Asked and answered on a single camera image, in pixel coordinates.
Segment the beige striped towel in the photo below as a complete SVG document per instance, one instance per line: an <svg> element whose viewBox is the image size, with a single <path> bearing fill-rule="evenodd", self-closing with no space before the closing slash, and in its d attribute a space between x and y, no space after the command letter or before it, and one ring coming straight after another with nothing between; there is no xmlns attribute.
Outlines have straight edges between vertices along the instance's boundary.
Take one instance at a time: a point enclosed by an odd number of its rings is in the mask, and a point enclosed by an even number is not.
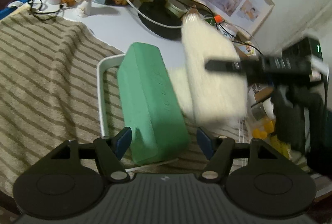
<svg viewBox="0 0 332 224"><path fill-rule="evenodd" d="M100 136L97 63L122 51L97 39L82 22L38 20L28 11L1 20L1 192L12 197L15 180L65 140L90 143ZM168 68L191 136L179 160L144 173L198 172L202 152L194 141L191 93L184 70ZM111 136L124 127L117 68L104 76Z"/></svg>

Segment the black lamp base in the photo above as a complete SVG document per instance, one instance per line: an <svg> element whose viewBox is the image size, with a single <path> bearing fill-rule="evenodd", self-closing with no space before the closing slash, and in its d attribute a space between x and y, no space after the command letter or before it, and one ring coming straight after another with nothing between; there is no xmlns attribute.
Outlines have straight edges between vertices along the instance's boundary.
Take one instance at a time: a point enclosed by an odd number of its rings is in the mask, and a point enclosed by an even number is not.
<svg viewBox="0 0 332 224"><path fill-rule="evenodd" d="M166 28L155 24L139 13L138 16L144 26L153 33L168 40L179 40L181 38L181 19L171 11L167 10L164 6L160 6L153 2L143 2L139 11L152 21L169 26L169 28Z"/></svg>

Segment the yellow rubber duck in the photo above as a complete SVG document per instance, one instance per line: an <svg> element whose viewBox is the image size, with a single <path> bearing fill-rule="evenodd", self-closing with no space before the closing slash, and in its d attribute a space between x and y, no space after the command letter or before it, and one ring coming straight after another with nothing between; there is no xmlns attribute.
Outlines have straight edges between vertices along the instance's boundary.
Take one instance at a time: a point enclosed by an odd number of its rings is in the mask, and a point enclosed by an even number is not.
<svg viewBox="0 0 332 224"><path fill-rule="evenodd" d="M251 134L253 138L258 138L261 140L265 140L272 134L275 130L275 120L266 121L262 125L253 129Z"/></svg>

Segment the clear jar white lid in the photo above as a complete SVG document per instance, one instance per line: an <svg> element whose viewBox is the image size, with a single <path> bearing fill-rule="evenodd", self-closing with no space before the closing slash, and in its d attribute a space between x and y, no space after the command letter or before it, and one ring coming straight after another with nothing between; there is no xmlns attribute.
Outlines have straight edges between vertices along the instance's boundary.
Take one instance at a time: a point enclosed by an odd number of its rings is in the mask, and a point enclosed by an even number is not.
<svg viewBox="0 0 332 224"><path fill-rule="evenodd" d="M262 119L274 120L276 118L273 113L273 103L271 102L271 98L255 104L251 107L250 111L256 121L261 121Z"/></svg>

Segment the orange cap green bottle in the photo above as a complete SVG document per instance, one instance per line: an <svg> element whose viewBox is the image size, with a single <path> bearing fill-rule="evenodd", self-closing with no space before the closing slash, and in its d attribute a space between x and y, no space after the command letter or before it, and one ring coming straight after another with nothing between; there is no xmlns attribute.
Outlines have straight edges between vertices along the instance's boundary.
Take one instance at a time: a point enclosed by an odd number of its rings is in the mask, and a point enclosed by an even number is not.
<svg viewBox="0 0 332 224"><path fill-rule="evenodd" d="M207 16L204 17L203 20L206 21L211 26L216 26L217 24L221 24L224 22L224 19L220 15Z"/></svg>

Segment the white fluffy cloth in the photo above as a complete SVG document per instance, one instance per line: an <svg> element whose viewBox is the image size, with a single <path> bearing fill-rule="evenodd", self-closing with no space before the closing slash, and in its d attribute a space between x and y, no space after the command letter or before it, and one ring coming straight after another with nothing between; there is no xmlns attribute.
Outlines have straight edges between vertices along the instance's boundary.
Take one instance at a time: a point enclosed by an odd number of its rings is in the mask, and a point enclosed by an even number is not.
<svg viewBox="0 0 332 224"><path fill-rule="evenodd" d="M168 74L184 116L199 126L243 119L247 79L224 69L240 62L233 43L197 14L183 18L181 34L185 64Z"/></svg>

